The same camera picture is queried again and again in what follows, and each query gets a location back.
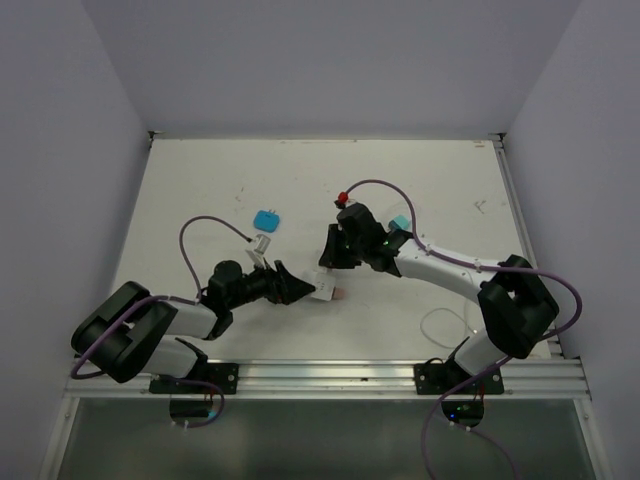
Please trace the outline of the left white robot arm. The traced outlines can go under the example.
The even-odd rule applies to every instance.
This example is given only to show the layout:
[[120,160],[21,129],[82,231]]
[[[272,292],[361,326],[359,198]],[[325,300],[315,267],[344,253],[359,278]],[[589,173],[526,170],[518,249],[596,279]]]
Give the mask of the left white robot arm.
[[153,295],[128,281],[99,305],[71,338],[79,356],[71,378],[107,375],[125,383],[140,373],[172,377],[185,392],[208,379],[206,355],[194,339],[215,340],[232,325],[233,311],[257,300],[290,305],[315,292],[277,260],[245,273],[232,260],[218,263],[196,300]]

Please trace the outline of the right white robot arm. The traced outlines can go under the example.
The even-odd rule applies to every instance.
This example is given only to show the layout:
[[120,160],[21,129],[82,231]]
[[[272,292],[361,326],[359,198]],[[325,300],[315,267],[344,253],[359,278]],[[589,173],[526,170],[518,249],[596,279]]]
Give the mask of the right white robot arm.
[[414,233],[385,229],[368,207],[355,203],[328,226],[319,265],[353,269],[363,263],[376,272],[444,288],[480,308],[484,327],[446,361],[445,379],[457,392],[470,391],[482,372],[506,357],[528,357],[559,314],[557,302],[523,257],[488,264],[470,257],[448,262],[442,253],[421,246]]

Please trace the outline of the blue plug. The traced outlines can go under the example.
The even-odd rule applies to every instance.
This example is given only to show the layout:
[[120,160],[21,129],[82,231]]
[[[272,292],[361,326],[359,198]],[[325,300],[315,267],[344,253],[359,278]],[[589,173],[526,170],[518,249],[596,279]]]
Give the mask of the blue plug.
[[265,233],[274,233],[279,225],[280,216],[272,210],[259,210],[253,220],[253,227]]

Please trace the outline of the white power strip socket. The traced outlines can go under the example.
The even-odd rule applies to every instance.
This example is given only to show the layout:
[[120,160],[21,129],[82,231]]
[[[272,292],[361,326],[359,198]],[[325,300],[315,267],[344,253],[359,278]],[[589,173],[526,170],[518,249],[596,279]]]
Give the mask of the white power strip socket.
[[325,302],[333,299],[336,278],[329,270],[324,268],[306,270],[303,273],[303,280],[314,287],[314,291],[310,294],[313,299]]

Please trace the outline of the teal plug adapter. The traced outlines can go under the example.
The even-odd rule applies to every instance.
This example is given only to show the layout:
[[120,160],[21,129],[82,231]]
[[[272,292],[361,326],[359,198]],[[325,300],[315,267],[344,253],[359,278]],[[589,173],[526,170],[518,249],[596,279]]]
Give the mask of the teal plug adapter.
[[397,215],[392,218],[389,221],[388,226],[390,230],[403,230],[407,232],[412,230],[411,220],[404,215]]

